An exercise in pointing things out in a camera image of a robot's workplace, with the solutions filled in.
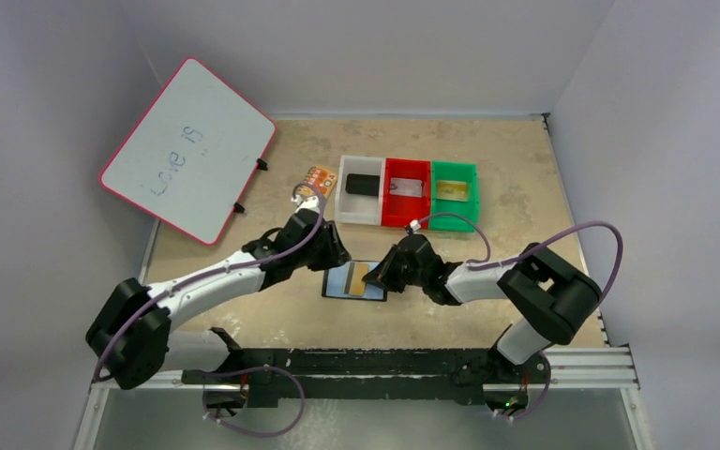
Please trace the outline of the black leather card holder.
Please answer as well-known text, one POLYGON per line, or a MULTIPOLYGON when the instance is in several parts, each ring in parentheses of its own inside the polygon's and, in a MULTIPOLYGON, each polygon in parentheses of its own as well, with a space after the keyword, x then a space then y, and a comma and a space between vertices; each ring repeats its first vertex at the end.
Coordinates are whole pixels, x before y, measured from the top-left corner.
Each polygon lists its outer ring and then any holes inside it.
POLYGON ((378 265, 374 261, 352 260, 328 269, 322 277, 322 297, 385 302, 387 291, 363 280, 378 265))

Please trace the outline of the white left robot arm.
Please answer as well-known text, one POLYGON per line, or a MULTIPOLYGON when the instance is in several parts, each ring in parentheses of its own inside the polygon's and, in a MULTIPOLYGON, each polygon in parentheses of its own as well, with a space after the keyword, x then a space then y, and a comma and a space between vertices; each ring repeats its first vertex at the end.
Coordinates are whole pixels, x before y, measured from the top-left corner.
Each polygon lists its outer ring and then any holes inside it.
POLYGON ((85 334, 97 356, 93 380, 114 380, 122 389, 133 389, 161 371, 171 335, 183 323, 286 281, 300 268, 327 271, 350 258, 335 221, 300 209, 284 226, 186 276, 149 285, 127 278, 113 288, 85 334))

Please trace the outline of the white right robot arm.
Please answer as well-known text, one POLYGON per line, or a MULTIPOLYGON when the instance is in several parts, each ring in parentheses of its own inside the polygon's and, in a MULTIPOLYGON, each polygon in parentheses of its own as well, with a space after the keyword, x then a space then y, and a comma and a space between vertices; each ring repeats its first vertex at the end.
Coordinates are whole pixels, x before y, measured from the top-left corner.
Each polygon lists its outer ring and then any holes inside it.
POLYGON ((466 262, 443 260, 423 234, 394 244, 363 281, 395 293, 416 286, 441 306, 509 300, 522 319, 504 330, 488 358, 491 374, 503 382, 521 374, 533 355, 569 344, 602 300, 596 282, 536 243, 512 262, 478 270, 466 262))

